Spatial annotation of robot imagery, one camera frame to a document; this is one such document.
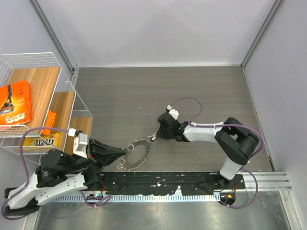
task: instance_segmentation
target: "snack box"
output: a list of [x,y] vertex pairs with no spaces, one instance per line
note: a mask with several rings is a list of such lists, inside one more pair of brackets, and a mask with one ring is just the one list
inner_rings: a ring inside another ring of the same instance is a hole
[[48,142],[50,142],[55,147],[58,146],[59,133],[42,136],[42,138],[39,138],[39,137],[25,138],[23,146],[50,147],[50,144]]
[[19,81],[0,88],[0,125],[25,124],[32,121],[31,88]]

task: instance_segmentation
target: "black cable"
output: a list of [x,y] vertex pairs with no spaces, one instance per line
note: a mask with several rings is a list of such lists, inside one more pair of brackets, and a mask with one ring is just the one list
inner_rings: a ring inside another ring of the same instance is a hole
[[226,188],[223,188],[222,190],[220,190],[220,191],[216,191],[216,190],[214,190],[214,189],[212,189],[212,188],[210,188],[208,185],[206,185],[204,182],[202,182],[201,183],[201,185],[203,186],[206,186],[207,188],[209,188],[210,190],[212,190],[212,191],[214,191],[214,192],[216,192],[216,193],[220,193],[220,192],[222,192],[223,190],[225,190]]

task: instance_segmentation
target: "orange box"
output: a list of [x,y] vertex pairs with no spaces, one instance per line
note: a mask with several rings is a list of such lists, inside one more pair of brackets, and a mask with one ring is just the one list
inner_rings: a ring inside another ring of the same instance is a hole
[[[56,119],[56,113],[53,113],[52,111],[48,110],[44,127],[52,127],[55,119]],[[42,131],[42,135],[47,136],[50,134],[50,132],[51,132],[50,129],[44,129]]]
[[0,125],[24,124],[32,121],[31,88],[25,81],[0,88]]

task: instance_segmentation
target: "white wire rack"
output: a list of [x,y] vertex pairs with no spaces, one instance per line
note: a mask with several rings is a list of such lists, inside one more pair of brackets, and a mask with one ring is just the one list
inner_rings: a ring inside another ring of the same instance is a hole
[[[53,53],[30,53],[30,54],[8,54],[0,56],[0,87],[7,84],[11,74],[14,69],[29,69],[29,68],[46,68],[46,67],[60,67],[61,65]],[[51,105],[53,95],[55,92],[75,92],[75,97],[73,99],[72,111],[70,113],[69,120],[71,117],[93,117],[83,100],[80,98],[75,87],[70,82],[70,79],[65,74],[62,69],[60,70],[55,88],[49,100],[49,104],[46,110],[45,117],[41,126],[44,125],[47,111]],[[78,101],[77,108],[74,107],[75,101]],[[29,129],[29,127],[24,125],[0,125],[0,138],[2,138],[1,147],[14,153],[19,154],[19,142],[22,135]],[[38,137],[43,139],[40,132],[31,132],[27,137]],[[47,146],[33,146],[33,147],[23,147],[23,153],[25,155],[42,155],[52,148],[57,148],[50,144]]]

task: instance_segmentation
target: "white wall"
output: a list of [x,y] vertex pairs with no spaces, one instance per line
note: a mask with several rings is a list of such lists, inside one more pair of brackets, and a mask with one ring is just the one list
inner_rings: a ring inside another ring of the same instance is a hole
[[[53,52],[65,67],[28,0],[0,1],[0,23],[0,54]],[[30,162],[27,165],[30,173],[33,173],[37,167]],[[25,179],[20,157],[0,149],[1,206],[5,200],[4,189],[18,187],[25,182]],[[0,229],[22,229],[24,220],[9,221],[0,216]]]
[[106,67],[241,64],[274,0],[40,2],[79,67]]
[[307,1],[286,0],[246,74],[278,170],[286,171],[307,217]]
[[52,52],[69,70],[37,17],[29,0],[0,1],[0,55]]

